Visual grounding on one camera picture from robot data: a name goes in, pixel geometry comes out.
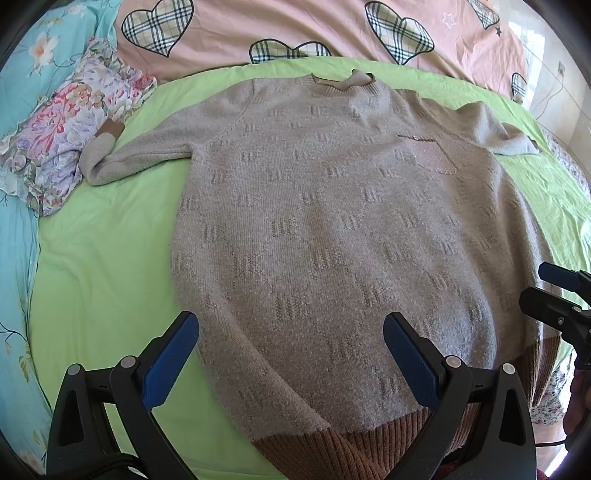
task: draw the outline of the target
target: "sweater collar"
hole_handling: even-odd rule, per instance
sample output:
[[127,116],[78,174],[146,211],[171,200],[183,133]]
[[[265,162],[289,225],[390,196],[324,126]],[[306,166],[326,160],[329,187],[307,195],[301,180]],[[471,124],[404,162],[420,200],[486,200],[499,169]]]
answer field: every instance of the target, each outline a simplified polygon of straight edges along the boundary
[[360,70],[353,70],[351,76],[342,82],[322,79],[313,73],[299,79],[307,89],[323,96],[358,96],[361,93],[378,95],[384,89],[384,84],[373,74]]

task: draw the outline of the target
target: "blue gripper pad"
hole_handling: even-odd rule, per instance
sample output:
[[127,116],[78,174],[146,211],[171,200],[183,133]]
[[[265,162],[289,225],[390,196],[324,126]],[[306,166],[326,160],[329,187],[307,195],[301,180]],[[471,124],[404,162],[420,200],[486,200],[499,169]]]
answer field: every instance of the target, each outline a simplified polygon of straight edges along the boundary
[[435,410],[439,405],[437,376],[393,315],[384,320],[384,340],[419,405]]
[[538,269],[540,278],[552,285],[557,285],[568,291],[577,291],[580,287],[579,274],[566,268],[544,262]]
[[198,338],[199,322],[191,313],[145,374],[142,402],[147,410],[166,401]]

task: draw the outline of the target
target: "screw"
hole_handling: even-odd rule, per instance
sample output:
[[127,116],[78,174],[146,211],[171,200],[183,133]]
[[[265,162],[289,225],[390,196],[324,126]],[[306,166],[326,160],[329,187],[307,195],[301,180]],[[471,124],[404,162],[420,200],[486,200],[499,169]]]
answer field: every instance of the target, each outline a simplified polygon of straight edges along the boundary
[[121,366],[123,368],[131,368],[132,366],[135,365],[135,357],[128,355],[126,357],[123,357],[123,359],[121,360]]
[[508,375],[513,375],[515,373],[515,367],[511,364],[503,364],[503,371]]
[[68,367],[68,375],[74,376],[80,371],[79,364],[73,364]]
[[445,363],[447,363],[452,368],[460,368],[462,366],[462,361],[454,355],[448,356],[445,359]]

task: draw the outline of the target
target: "heart pattern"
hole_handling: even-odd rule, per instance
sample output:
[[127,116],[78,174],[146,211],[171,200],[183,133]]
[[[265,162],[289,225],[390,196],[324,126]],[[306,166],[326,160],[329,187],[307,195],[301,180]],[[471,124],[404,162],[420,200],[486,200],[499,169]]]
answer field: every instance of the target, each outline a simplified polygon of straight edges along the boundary
[[132,44],[168,57],[194,11],[192,0],[160,0],[152,10],[134,10],[127,15],[121,32]]
[[478,15],[480,23],[485,30],[501,21],[499,15],[494,10],[488,8],[480,0],[467,0],[467,2],[472,6],[476,15]]
[[401,18],[382,2],[366,3],[365,14],[378,40],[399,65],[405,65],[421,53],[435,50],[433,39],[417,20]]
[[515,102],[523,103],[527,93],[527,81],[517,72],[511,76],[511,92],[513,92]]
[[318,41],[309,41],[291,48],[280,40],[266,38],[251,45],[249,52],[252,63],[277,59],[300,59],[302,57],[331,57],[328,47]]

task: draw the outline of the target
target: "sweater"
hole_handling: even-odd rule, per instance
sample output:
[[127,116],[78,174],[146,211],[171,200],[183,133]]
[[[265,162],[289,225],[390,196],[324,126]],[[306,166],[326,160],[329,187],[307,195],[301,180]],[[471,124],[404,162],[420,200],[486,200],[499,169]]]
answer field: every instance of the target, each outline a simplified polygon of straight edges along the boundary
[[530,402],[543,393],[559,336],[518,298],[551,254],[494,156],[537,148],[485,104],[450,110],[362,72],[253,79],[109,154],[114,140],[83,151],[90,183],[191,158],[180,307],[229,417],[290,479],[384,478],[427,421],[384,344],[390,312],[472,367],[512,362]]

